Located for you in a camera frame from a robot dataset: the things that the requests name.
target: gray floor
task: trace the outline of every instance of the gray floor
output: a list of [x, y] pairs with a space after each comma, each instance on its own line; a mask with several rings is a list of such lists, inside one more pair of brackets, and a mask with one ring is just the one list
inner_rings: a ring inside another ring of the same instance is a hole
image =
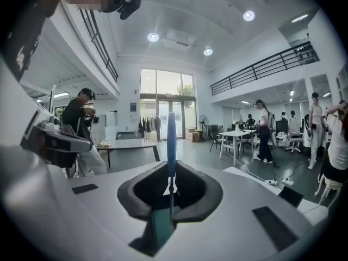
[[[233, 158], [223, 151], [221, 159], [219, 158], [220, 148], [212, 148], [209, 152], [211, 141], [192, 143], [189, 140], [178, 140], [177, 141], [177, 159], [184, 163], [191, 165], [195, 164], [203, 165], [206, 167], [213, 167], [219, 170], [226, 169], [230, 166], [239, 168], [240, 170], [247, 172], [247, 170], [241, 165], [233, 165]], [[158, 152], [161, 160], [167, 159], [166, 142], [161, 142], [158, 146]], [[321, 167], [321, 158], [318, 158], [318, 162], [314, 166], [313, 170], [308, 170], [308, 157], [303, 154], [294, 152], [284, 152], [284, 148], [276, 148], [274, 151], [275, 163], [277, 167], [272, 164], [262, 163], [261, 161], [252, 160], [250, 147], [245, 147], [245, 153], [241, 153], [237, 159], [242, 164], [247, 166], [250, 172], [258, 175], [264, 180], [274, 179], [274, 172], [276, 177], [286, 177], [293, 173], [293, 169], [298, 164], [295, 174], [292, 176], [292, 180], [295, 182], [291, 188], [304, 195], [304, 199], [318, 203], [320, 196], [314, 197], [314, 193], [318, 188], [318, 174]], [[102, 155], [103, 159], [106, 160], [106, 154]], [[110, 172], [117, 172], [126, 169], [131, 169], [137, 166], [142, 166], [155, 161], [153, 150], [146, 148], [142, 150], [122, 150], [113, 151], [110, 153], [111, 170]], [[278, 181], [278, 186], [282, 189], [283, 184]], [[332, 199], [333, 194], [330, 194], [328, 199], [324, 201], [324, 205], [327, 206]]]

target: recessed light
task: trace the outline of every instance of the recessed light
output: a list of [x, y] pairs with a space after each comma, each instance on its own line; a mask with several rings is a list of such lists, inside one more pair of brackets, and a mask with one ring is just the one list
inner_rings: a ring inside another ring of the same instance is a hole
[[147, 39], [150, 41], [150, 42], [156, 42], [159, 40], [159, 35], [157, 33], [149, 33], [147, 35]]
[[255, 18], [255, 14], [253, 11], [246, 11], [244, 14], [243, 14], [243, 18], [244, 20], [246, 21], [252, 21], [254, 18]]
[[59, 97], [67, 96], [67, 95], [69, 95], [69, 93], [64, 92], [64, 93], [54, 95], [53, 98], [59, 98]]
[[292, 21], [292, 23], [294, 23], [294, 22], [296, 22], [296, 21], [299, 21], [299, 20], [303, 20], [304, 18], [306, 18], [308, 15], [302, 15], [302, 16], [300, 16], [300, 17], [298, 17], [298, 18], [295, 18], [293, 21]]
[[203, 54], [205, 56], [209, 56], [213, 54], [213, 50], [211, 48], [207, 48], [206, 50], [204, 50]]

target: power strip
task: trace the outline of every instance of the power strip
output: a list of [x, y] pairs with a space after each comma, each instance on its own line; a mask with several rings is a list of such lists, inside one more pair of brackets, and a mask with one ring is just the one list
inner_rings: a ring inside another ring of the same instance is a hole
[[268, 185], [276, 185], [278, 182], [275, 180], [266, 180], [265, 183]]
[[282, 179], [282, 183], [287, 185], [294, 185], [294, 181], [288, 179]]

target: balcony railing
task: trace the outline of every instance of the balcony railing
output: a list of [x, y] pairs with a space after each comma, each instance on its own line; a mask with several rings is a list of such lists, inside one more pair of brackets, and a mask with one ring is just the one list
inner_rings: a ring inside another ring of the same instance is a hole
[[85, 22], [85, 25], [87, 27], [88, 33], [91, 36], [91, 41], [93, 42], [96, 49], [98, 50], [101, 58], [104, 61], [106, 68], [109, 70], [110, 74], [117, 82], [119, 75], [117, 74], [114, 64], [110, 59], [109, 53], [107, 49], [105, 48], [93, 11], [80, 9], [80, 12], [81, 12], [83, 21]]
[[305, 42], [269, 56], [214, 83], [210, 87], [214, 96], [265, 76], [317, 61], [319, 61], [319, 58], [312, 45], [310, 42]]

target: table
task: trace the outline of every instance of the table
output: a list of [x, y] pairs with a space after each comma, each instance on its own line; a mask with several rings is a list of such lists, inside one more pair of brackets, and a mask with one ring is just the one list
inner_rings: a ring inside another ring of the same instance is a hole
[[[254, 139], [254, 132], [256, 132], [256, 130], [254, 129], [244, 129], [243, 132], [240, 130], [233, 130], [231, 132], [224, 132], [224, 133], [219, 133], [219, 135], [222, 136], [222, 140], [221, 140], [221, 151], [220, 151], [220, 159], [221, 159], [221, 155], [222, 155], [222, 150], [224, 147], [226, 148], [231, 148], [233, 149], [233, 164], [235, 164], [235, 156], [237, 155], [237, 137], [243, 136], [243, 135], [251, 135], [251, 154], [254, 154], [254, 147], [253, 147], [253, 139]], [[233, 137], [233, 146], [231, 145], [227, 145], [224, 144], [224, 140], [226, 140], [226, 137], [232, 136]]]
[[[224, 170], [224, 172], [229, 172], [232, 174], [240, 175], [249, 179], [252, 179], [261, 185], [263, 185], [268, 190], [272, 191], [274, 194], [278, 195], [281, 190], [277, 187], [274, 187], [273, 185], [266, 184], [265, 182], [262, 182], [259, 179], [254, 178], [253, 176], [235, 168], [235, 167], [229, 167]], [[314, 226], [321, 222], [322, 220], [326, 219], [328, 216], [328, 208], [316, 203], [313, 203], [311, 201], [302, 199], [300, 205], [298, 206], [297, 210], [302, 213], [306, 219]]]
[[111, 169], [110, 164], [110, 152], [113, 150], [130, 150], [130, 149], [143, 149], [151, 148], [153, 149], [154, 158], [156, 161], [160, 161], [158, 151], [157, 151], [157, 142], [152, 139], [124, 139], [124, 140], [115, 140], [112, 142], [110, 147], [99, 147], [96, 146], [97, 151], [107, 151], [108, 152], [108, 163], [109, 169]]

